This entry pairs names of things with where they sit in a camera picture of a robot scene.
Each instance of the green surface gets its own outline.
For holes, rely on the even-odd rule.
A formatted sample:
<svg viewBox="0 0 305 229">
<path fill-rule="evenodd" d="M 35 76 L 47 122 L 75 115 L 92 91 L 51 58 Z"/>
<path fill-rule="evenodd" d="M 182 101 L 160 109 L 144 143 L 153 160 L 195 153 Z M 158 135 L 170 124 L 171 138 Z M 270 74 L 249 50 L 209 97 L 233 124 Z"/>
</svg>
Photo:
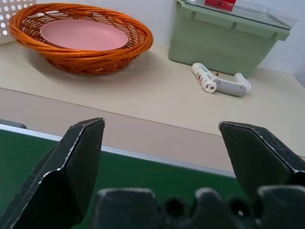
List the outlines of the green surface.
<svg viewBox="0 0 305 229">
<path fill-rule="evenodd" d="M 169 58 L 202 63 L 208 69 L 244 77 L 266 57 L 288 30 L 223 13 L 189 6 L 177 0 Z"/>
<path fill-rule="evenodd" d="M 0 130 L 0 213 L 40 158 L 55 143 Z M 94 193 L 106 187 L 148 187 L 155 192 L 159 203 L 172 195 L 192 202 L 194 191 L 200 187 L 212 187 L 224 198 L 230 195 L 243 196 L 234 178 L 102 152 Z M 74 229 L 88 228 L 94 202 L 95 195 L 84 222 Z"/>
</svg>

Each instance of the orange wicker basket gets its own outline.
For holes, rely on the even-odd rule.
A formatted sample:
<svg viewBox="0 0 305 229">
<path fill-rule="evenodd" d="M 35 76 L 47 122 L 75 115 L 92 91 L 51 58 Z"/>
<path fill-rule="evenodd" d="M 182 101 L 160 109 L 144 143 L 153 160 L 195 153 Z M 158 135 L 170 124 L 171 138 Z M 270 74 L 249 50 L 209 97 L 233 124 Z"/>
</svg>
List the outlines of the orange wicker basket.
<svg viewBox="0 0 305 229">
<path fill-rule="evenodd" d="M 81 19 L 108 24 L 128 36 L 125 48 L 82 51 L 46 44 L 40 28 L 55 20 Z M 10 34 L 23 46 L 38 51 L 56 68 L 80 74 L 106 74 L 128 65 L 153 44 L 152 32 L 132 17 L 108 9 L 79 4 L 37 4 L 10 18 Z"/>
</svg>

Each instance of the pink plate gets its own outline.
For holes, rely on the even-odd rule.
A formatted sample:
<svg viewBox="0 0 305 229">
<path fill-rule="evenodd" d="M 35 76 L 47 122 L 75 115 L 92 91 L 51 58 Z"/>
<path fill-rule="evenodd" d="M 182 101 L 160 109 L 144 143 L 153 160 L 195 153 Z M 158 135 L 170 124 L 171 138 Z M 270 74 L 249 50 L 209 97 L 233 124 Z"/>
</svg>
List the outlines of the pink plate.
<svg viewBox="0 0 305 229">
<path fill-rule="evenodd" d="M 40 33 L 48 44 L 77 50 L 114 50 L 128 41 L 126 34 L 113 26 L 85 20 L 53 21 L 42 26 Z"/>
</svg>

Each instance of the beige tabletop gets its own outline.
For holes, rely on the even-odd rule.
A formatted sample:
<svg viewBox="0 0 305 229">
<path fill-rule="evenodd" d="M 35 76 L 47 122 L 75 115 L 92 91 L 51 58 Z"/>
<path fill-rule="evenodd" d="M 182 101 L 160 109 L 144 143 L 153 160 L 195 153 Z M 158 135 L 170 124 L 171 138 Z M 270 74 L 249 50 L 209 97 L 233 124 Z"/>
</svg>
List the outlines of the beige tabletop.
<svg viewBox="0 0 305 229">
<path fill-rule="evenodd" d="M 118 117 L 122 120 L 136 120 L 135 130 L 139 130 L 139 133 L 149 132 L 146 125 L 150 123 L 151 128 L 155 129 L 153 139 L 156 142 L 151 141 L 149 135 L 146 135 L 146 140 L 139 135 L 139 139 L 145 142 L 146 149 L 149 150 L 145 150 L 145 147 L 137 148 L 135 145 L 126 148 L 127 150 L 162 156 L 162 149 L 152 149 L 158 148 L 159 138 L 163 138 L 164 142 L 172 139 L 165 143 L 169 155 L 163 152 L 164 157 L 228 170 L 232 170 L 232 167 L 219 137 L 218 123 L 235 121 L 266 127 L 295 153 L 305 156 L 305 90 L 292 75 L 257 69 L 249 78 L 252 90 L 248 95 L 239 98 L 217 92 L 208 94 L 200 88 L 189 65 L 171 62 L 167 58 L 167 49 L 167 46 L 155 44 L 122 71 L 107 76 L 87 77 L 55 69 L 37 53 L 16 43 L 0 46 L 0 87 L 50 98 L 46 102 L 45 98 L 32 95 L 29 97 L 30 95 L 20 93 L 16 95 L 14 92 L 1 90 L 1 105 L 7 104 L 12 96 L 16 97 L 15 103 L 2 106 L 5 107 L 5 116 L 15 117 L 13 121 L 22 122 L 20 117 L 29 114 L 13 114 L 13 110 L 16 112 L 19 106 L 24 107 L 21 104 L 23 99 L 22 103 L 30 103 L 32 106 L 30 109 L 24 109 L 32 110 L 32 115 L 39 117 L 33 119 L 48 117 L 48 122 L 52 123 L 49 128 L 38 129 L 36 125 L 35 130 L 63 135 L 71 120 L 77 122 L 89 117 L 72 112 L 71 106 L 76 109 L 78 104 L 81 105 L 77 106 L 78 109 L 82 109 L 84 113 L 84 109 L 90 109 L 91 114 L 95 116 L 107 114 L 108 119 L 112 119 L 112 125 L 115 125 Z M 43 101 L 39 103 L 33 102 L 41 99 Z M 52 114 L 60 114 L 58 119 L 64 117 L 65 120 L 56 124 L 56 118 L 52 118 L 52 115 L 46 116 L 50 110 Z M 170 129 L 167 135 L 161 131 L 165 126 Z M 115 136 L 122 137 L 123 133 L 127 132 L 123 131 L 121 135 L 112 133 L 105 141 L 109 146 L 117 147 L 120 144 Z M 183 142 L 182 139 L 190 136 L 188 133 L 198 133 L 195 134 L 196 140 Z M 196 150 L 187 150 L 183 147 L 184 143 L 187 146 L 195 145 Z"/>
</svg>

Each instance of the light green storage bin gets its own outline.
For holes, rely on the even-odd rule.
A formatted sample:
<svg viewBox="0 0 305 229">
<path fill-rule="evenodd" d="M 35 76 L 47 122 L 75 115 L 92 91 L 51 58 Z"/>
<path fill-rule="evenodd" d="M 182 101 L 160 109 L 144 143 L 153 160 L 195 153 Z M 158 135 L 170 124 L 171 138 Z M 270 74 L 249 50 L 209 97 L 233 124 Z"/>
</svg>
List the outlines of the light green storage bin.
<svg viewBox="0 0 305 229">
<path fill-rule="evenodd" d="M 291 27 L 250 21 L 181 0 L 176 3 L 168 55 L 176 62 L 200 62 L 208 69 L 230 75 L 242 73 L 247 78 L 275 43 L 285 41 L 290 34 Z"/>
</svg>

